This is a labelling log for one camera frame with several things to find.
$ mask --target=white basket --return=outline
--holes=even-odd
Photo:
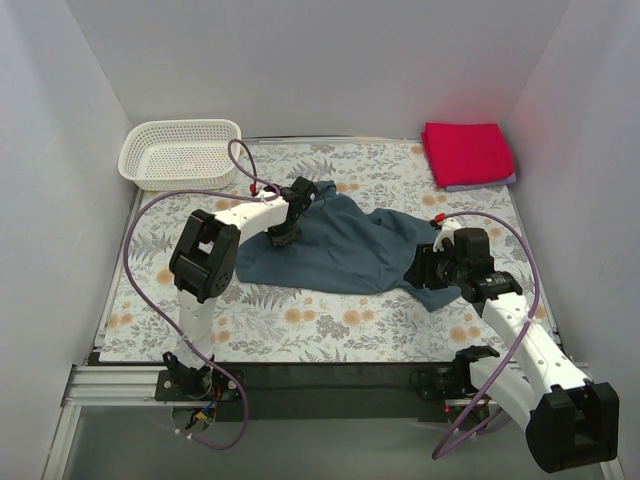
[[[143,190],[219,190],[237,171],[227,152],[233,138],[241,138],[240,127],[230,120],[143,123],[127,136],[118,171]]]

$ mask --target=purple cloth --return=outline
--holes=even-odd
[[[477,185],[451,185],[449,187],[445,187],[445,190],[447,192],[465,192],[467,190],[475,190],[476,188],[498,187],[500,185],[510,185],[512,183],[516,183],[515,172],[513,172],[507,178],[503,178],[502,180],[498,180],[497,182],[478,183]]]

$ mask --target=wire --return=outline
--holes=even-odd
[[[191,428],[198,422],[198,419],[196,418],[197,414],[198,414],[198,411],[194,410],[193,413],[191,414],[191,418],[189,419],[189,423],[187,423],[187,426],[184,427],[185,430],[191,430]]]
[[[255,195],[257,194],[257,192],[258,192],[258,191],[257,191],[257,183],[256,183],[256,182],[257,182],[256,178],[258,177],[258,170],[256,169],[256,162],[255,162],[255,160],[253,159],[253,155],[251,154],[251,150],[249,150],[249,149],[247,148],[247,145],[246,145],[242,140],[240,140],[239,138],[233,138],[233,139],[229,140],[229,143],[227,144],[227,152],[229,153],[229,157],[231,157],[232,159],[234,159],[234,157],[233,157],[233,152],[231,152],[231,146],[232,146],[234,143],[237,143],[237,144],[241,145],[241,146],[242,146],[242,148],[244,148],[244,151],[245,151],[245,152],[247,152],[247,156],[249,157],[249,162],[251,162],[251,169],[253,170],[253,177],[254,177],[254,178],[253,178],[253,184],[252,184],[252,185],[253,185],[253,187],[251,188],[251,194],[252,194],[251,196],[255,196]]]
[[[169,197],[174,197],[176,195],[182,195],[185,193],[189,193],[189,194],[200,194],[200,195],[210,195],[210,196],[214,196],[214,197],[223,197],[223,198],[231,198],[234,200],[244,200],[244,201],[248,201],[248,202],[262,202],[262,201],[272,201],[277,199],[278,197],[280,197],[280,189],[278,188],[277,185],[275,185],[274,183],[269,182],[268,180],[264,180],[260,177],[258,177],[257,175],[253,175],[249,172],[247,172],[242,165],[240,165],[238,163],[238,160],[235,158],[235,156],[233,155],[233,152],[231,151],[231,147],[234,143],[239,143],[247,152],[248,157],[249,157],[249,161],[251,162],[251,165],[253,167],[253,170],[255,172],[255,162],[253,160],[253,156],[251,155],[251,152],[249,150],[249,147],[241,140],[238,139],[233,139],[229,142],[229,144],[227,145],[227,151],[229,153],[229,158],[231,159],[231,161],[233,162],[233,164],[238,168],[238,170],[240,170],[243,174],[245,174],[246,176],[248,176],[249,178],[251,178],[254,182],[259,182],[265,185],[268,185],[269,187],[271,187],[273,189],[274,194],[266,197],[266,198],[254,198],[254,197],[246,197],[246,196],[242,196],[242,195],[232,195],[232,194],[228,194],[228,193],[221,193],[221,192],[209,192],[209,191],[205,191],[205,190],[180,190],[180,191],[176,191],[176,192],[169,192],[169,193],[165,193],[162,194],[156,198],[154,198],[152,201],[150,201],[149,203],[147,203],[144,207],[142,207],[140,209],[140,211],[136,214],[136,216],[134,217],[133,221],[131,222],[131,226],[129,227],[129,230],[127,230],[127,234],[125,236],[124,239],[124,247],[123,247],[123,266],[124,266],[124,272],[127,275],[127,278],[129,279],[129,282],[131,283],[131,286],[133,287],[133,289],[136,291],[136,293],[138,295],[140,295],[140,298],[142,298],[142,300],[145,301],[145,303],[147,305],[149,305],[149,307],[151,307],[151,309],[156,312],[158,315],[160,315],[170,326],[171,328],[173,328],[176,333],[182,337],[182,339],[184,340],[184,343],[187,345],[187,347],[189,347],[189,349],[198,357],[200,358],[206,365],[208,365],[209,367],[211,367],[213,370],[219,372],[220,374],[224,375],[226,378],[228,378],[229,380],[231,380],[232,382],[234,382],[237,385],[238,388],[238,392],[240,393],[240,397],[242,399],[242,404],[244,407],[244,415],[243,415],[243,419],[242,419],[242,426],[240,428],[240,432],[238,433],[238,435],[228,444],[226,445],[218,445],[214,442],[211,442],[205,438],[200,438],[196,435],[191,435],[189,434],[186,430],[180,430],[180,433],[188,436],[189,438],[192,438],[193,440],[195,440],[196,442],[199,442],[203,445],[206,445],[207,447],[210,447],[214,450],[228,450],[231,447],[233,447],[234,445],[236,445],[240,439],[242,438],[242,436],[244,435],[245,430],[247,429],[247,423],[249,421],[249,402],[247,400],[247,395],[244,391],[244,388],[242,387],[242,384],[236,380],[234,378],[233,375],[231,375],[229,372],[227,372],[225,369],[219,367],[216,363],[212,362],[210,359],[208,359],[207,357],[205,357],[196,347],[195,345],[193,345],[193,343],[191,343],[191,341],[189,341],[189,339],[186,337],[184,331],[178,326],[178,324],[176,322],[174,322],[171,317],[169,317],[158,305],[155,304],[155,302],[153,302],[153,300],[151,300],[145,293],[144,291],[140,288],[140,285],[138,285],[138,282],[136,282],[135,278],[133,278],[133,273],[131,272],[131,266],[129,265],[129,250],[131,248],[131,240],[133,238],[133,232],[135,231],[136,226],[138,225],[138,223],[140,222],[140,219],[144,216],[145,213],[147,213],[147,211],[153,207],[154,205],[156,205],[158,202],[161,202],[162,200],[169,198]]]
[[[211,402],[209,402],[209,405],[207,405],[202,409],[201,413],[206,415],[207,412],[211,409],[211,407],[213,407],[216,403],[217,403],[217,400],[214,398],[213,400],[211,400]]]
[[[490,427],[482,428],[481,430],[476,432],[476,435],[486,435],[488,433],[496,432],[496,431],[500,430],[502,427],[504,427],[510,421],[511,421],[511,417],[509,415],[505,415],[505,418],[501,422],[499,422],[499,423],[497,423],[495,425],[492,425]],[[445,426],[443,426],[441,424],[438,424],[438,423],[410,422],[409,424],[414,426],[414,427],[424,428],[424,429],[427,429],[427,430],[436,430],[436,431],[440,431],[440,432],[443,432],[443,433],[447,432],[447,430],[449,429],[448,427],[445,427]],[[457,428],[453,432],[453,434],[456,435],[456,434],[459,434],[459,433],[465,433],[466,431],[467,430],[460,430],[459,428]]]
[[[503,411],[501,407],[498,407],[485,420],[480,422],[471,430],[466,431],[460,437],[456,438],[453,442],[451,442],[451,444],[447,445],[447,442],[453,436],[454,432],[458,429],[460,424],[467,418],[467,416],[469,416],[470,412],[476,407],[476,405],[478,405],[478,403],[480,402],[484,394],[487,392],[487,390],[489,390],[489,387],[493,385],[496,378],[498,378],[498,376],[500,376],[502,371],[505,368],[507,368],[507,365],[515,355],[516,350],[524,340],[524,337],[526,336],[527,331],[531,326],[531,320],[533,319],[533,315],[535,314],[535,311],[538,308],[538,303],[540,302],[540,276],[538,274],[538,267],[536,266],[535,260],[533,259],[533,254],[531,253],[531,250],[529,249],[529,246],[527,245],[527,242],[525,242],[524,238],[522,238],[522,236],[520,236],[520,234],[515,230],[515,228],[513,228],[507,222],[489,213],[470,210],[470,211],[452,213],[450,215],[446,215],[445,218],[461,217],[464,215],[478,215],[481,217],[489,218],[494,222],[498,222],[499,224],[507,228],[507,230],[509,230],[513,234],[513,236],[516,237],[516,239],[522,246],[522,249],[524,250],[525,255],[527,256],[527,260],[529,261],[529,264],[531,265],[531,271],[533,272],[534,296],[533,296],[533,303],[531,304],[531,308],[529,309],[529,312],[527,314],[529,319],[523,323],[520,333],[514,340],[513,344],[509,348],[509,351],[506,353],[506,355],[504,356],[504,358],[502,359],[498,367],[489,376],[489,378],[484,383],[484,385],[480,387],[478,392],[474,395],[473,399],[471,399],[471,402],[469,402],[469,404],[465,407],[462,413],[455,419],[455,421],[447,429],[447,433],[445,433],[445,435],[442,437],[438,445],[436,445],[436,448],[433,450],[433,453],[431,454],[431,458],[433,458],[434,460],[438,460],[439,458],[444,457],[447,453],[451,452],[454,448],[456,448],[458,445],[464,442],[467,438],[483,430],[485,426],[487,426],[494,418],[500,415],[500,413]],[[502,428],[507,423],[508,423],[508,420],[505,422],[501,422],[499,425],[495,425],[490,428],[487,428],[482,432],[482,434],[485,435],[487,433],[495,432],[496,430]]]

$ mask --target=blue cloth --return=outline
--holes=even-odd
[[[300,220],[302,234],[273,247],[266,234],[240,246],[236,272],[242,282],[372,295],[402,288],[434,311],[460,295],[456,287],[429,291],[404,280],[419,243],[432,243],[428,222],[394,210],[366,215],[333,182],[316,182],[318,196]]]

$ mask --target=floral mat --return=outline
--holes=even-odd
[[[424,152],[415,143],[256,144],[259,176],[291,183],[299,175],[332,179],[338,191],[365,211],[391,208],[425,220],[440,212],[480,210],[518,230],[506,187],[448,193],[436,187]],[[248,192],[238,173],[225,192]],[[157,194],[146,192],[142,203]],[[172,318],[178,303],[169,258],[189,214],[215,212],[235,201],[180,195],[153,207],[133,238],[131,264],[140,286]],[[491,239],[496,268],[511,272],[532,299],[532,275],[516,239],[484,218],[465,217]],[[101,361],[161,361],[176,341],[170,327],[136,295],[120,268]],[[544,305],[536,317],[551,334]],[[402,290],[379,295],[322,292],[241,284],[234,278],[218,299],[211,342],[219,361],[399,362],[449,361],[457,350],[488,344],[504,351],[495,331],[462,299],[429,313]]]

